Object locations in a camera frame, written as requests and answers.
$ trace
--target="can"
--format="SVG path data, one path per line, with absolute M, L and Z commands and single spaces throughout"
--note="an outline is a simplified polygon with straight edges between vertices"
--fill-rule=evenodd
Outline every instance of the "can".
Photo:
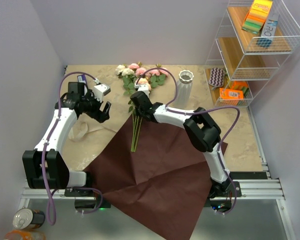
M 12 224 L 15 229 L 32 230 L 40 228 L 45 219 L 43 211 L 22 208 L 15 213 Z

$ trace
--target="white rose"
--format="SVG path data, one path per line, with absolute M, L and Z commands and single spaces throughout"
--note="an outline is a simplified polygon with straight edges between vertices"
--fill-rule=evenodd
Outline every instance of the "white rose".
M 135 71 L 133 71 L 133 70 L 130 69 L 130 68 L 125 68 L 125 69 L 122 71 L 122 76 L 126 76 L 126 75 L 135 75 Z
M 117 66 L 116 69 L 115 69 L 115 74 L 120 75 L 123 72 L 123 70 L 125 70 L 125 68 L 126 67 L 124 65 Z

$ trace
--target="brown cloth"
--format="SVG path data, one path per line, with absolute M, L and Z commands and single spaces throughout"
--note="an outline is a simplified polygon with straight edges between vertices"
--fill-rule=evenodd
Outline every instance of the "brown cloth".
M 188 240 L 211 188 L 204 155 L 184 129 L 170 124 L 143 120 L 136 152 L 130 152 L 132 136 L 130 117 L 85 169 L 92 173 L 93 187 L 163 238 Z

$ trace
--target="white vase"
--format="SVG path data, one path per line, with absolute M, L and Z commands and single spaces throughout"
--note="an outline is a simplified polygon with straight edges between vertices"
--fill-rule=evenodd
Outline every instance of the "white vase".
M 177 83 L 178 94 L 173 104 L 175 108 L 185 109 L 187 107 L 193 79 L 194 74 L 191 71 L 183 70 L 179 73 L 179 81 Z

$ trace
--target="checkered pouch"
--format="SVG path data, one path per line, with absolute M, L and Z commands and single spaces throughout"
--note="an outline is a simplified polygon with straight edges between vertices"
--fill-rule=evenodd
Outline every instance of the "checkered pouch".
M 221 68 L 212 68 L 208 83 L 213 86 L 213 89 L 223 87 L 225 84 L 225 75 L 225 70 Z

